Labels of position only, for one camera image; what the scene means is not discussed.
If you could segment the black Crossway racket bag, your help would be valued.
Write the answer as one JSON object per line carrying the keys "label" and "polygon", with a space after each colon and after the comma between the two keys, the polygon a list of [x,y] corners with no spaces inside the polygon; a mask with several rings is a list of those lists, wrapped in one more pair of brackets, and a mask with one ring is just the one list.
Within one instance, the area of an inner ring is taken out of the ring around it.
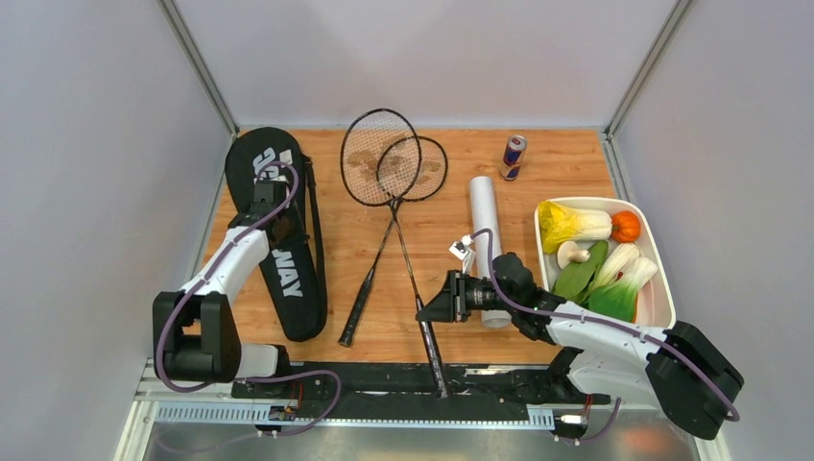
{"label": "black Crossway racket bag", "polygon": [[250,211],[254,185],[270,181],[286,168],[272,167],[274,161],[293,166],[299,187],[290,204],[299,207],[299,243],[288,250],[272,250],[259,263],[285,337],[304,342],[317,337],[326,324],[327,283],[324,247],[312,159],[305,155],[290,134],[263,127],[244,133],[230,147],[225,162],[227,187],[238,213]]}

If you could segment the white shuttlecock tube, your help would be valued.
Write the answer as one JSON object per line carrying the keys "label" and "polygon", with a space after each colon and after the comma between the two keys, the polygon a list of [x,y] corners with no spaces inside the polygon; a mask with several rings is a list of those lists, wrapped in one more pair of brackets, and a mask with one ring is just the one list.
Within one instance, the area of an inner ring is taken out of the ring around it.
{"label": "white shuttlecock tube", "polygon": [[494,256],[503,253],[493,181],[487,176],[475,177],[469,182],[468,191],[472,228],[475,231],[490,229],[493,234],[491,244],[489,244],[490,241],[486,235],[479,235],[473,241],[475,274],[479,278],[484,278],[489,275],[488,250],[492,249]]}

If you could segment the black badminton racket front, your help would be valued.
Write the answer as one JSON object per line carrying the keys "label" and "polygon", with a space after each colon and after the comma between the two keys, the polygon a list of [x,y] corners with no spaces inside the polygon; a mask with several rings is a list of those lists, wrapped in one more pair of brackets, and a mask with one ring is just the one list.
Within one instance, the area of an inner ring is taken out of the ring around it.
{"label": "black badminton racket front", "polygon": [[[422,162],[422,149],[419,136],[413,125],[394,109],[371,109],[358,116],[347,128],[344,135],[340,169],[343,185],[348,195],[363,206],[387,206],[391,212],[391,229],[395,229],[405,260],[407,273],[414,291],[416,311],[424,308],[413,271],[412,262],[397,212],[405,202],[404,196],[410,192],[419,177]],[[349,348],[361,321],[367,300],[372,289],[375,267],[383,252],[386,240],[380,245],[374,263],[363,279],[353,302],[346,324],[338,343]],[[435,333],[429,322],[419,321],[423,345],[426,351],[431,376],[438,399],[450,397],[450,390],[444,374],[443,361]]]}

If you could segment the black badminton racket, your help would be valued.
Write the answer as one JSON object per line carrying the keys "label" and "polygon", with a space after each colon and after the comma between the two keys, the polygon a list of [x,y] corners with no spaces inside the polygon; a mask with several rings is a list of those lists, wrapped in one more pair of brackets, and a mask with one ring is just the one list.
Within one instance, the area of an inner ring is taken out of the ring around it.
{"label": "black badminton racket", "polygon": [[[407,273],[414,291],[416,311],[424,308],[413,271],[412,262],[397,212],[405,202],[404,196],[410,192],[419,177],[422,162],[422,149],[419,136],[413,125],[394,109],[371,109],[358,116],[347,128],[344,135],[340,169],[343,185],[348,195],[363,206],[387,206],[391,212],[391,229],[395,229],[405,260]],[[372,289],[375,267],[383,252],[386,240],[380,245],[374,263],[363,279],[353,302],[346,324],[338,343],[349,348],[361,321],[367,300]],[[419,321],[423,345],[426,351],[431,376],[438,399],[450,397],[450,390],[444,374],[443,361],[435,333],[429,322]]]}
{"label": "black badminton racket", "polygon": [[347,134],[340,155],[347,193],[363,206],[387,206],[390,228],[399,228],[397,209],[435,195],[446,179],[448,160],[443,146],[423,135],[360,132]]}

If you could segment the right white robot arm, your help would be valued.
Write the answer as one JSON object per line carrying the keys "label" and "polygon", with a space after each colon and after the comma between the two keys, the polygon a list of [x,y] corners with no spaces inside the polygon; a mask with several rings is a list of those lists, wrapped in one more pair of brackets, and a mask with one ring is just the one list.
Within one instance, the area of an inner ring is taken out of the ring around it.
{"label": "right white robot arm", "polygon": [[744,377],[692,324],[646,327],[591,312],[537,286],[513,253],[495,258],[488,278],[448,271],[416,319],[457,323],[473,310],[506,311],[523,336],[562,347],[564,365],[547,377],[557,400],[583,393],[652,405],[705,440],[714,439],[723,423],[740,419],[734,402]]}

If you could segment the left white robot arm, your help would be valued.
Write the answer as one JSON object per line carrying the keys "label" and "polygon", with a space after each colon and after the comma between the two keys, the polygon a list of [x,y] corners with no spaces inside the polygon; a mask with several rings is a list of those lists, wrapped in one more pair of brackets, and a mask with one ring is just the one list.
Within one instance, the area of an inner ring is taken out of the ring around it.
{"label": "left white robot arm", "polygon": [[169,389],[191,393],[234,380],[255,380],[271,398],[292,389],[294,373],[279,362],[279,348],[243,343],[230,304],[270,254],[267,228],[297,189],[286,182],[259,181],[249,210],[235,217],[216,255],[182,288],[155,297],[154,369]]}

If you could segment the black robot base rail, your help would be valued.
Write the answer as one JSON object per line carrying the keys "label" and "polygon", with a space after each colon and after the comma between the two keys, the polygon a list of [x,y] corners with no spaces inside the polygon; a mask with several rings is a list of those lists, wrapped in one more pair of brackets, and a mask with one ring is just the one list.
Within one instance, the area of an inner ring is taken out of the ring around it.
{"label": "black robot base rail", "polygon": [[237,382],[231,396],[276,400],[283,421],[347,425],[486,427],[528,425],[578,438],[590,413],[611,404],[567,382],[546,365],[447,364],[442,397],[426,363],[292,362],[282,356],[280,382]]}

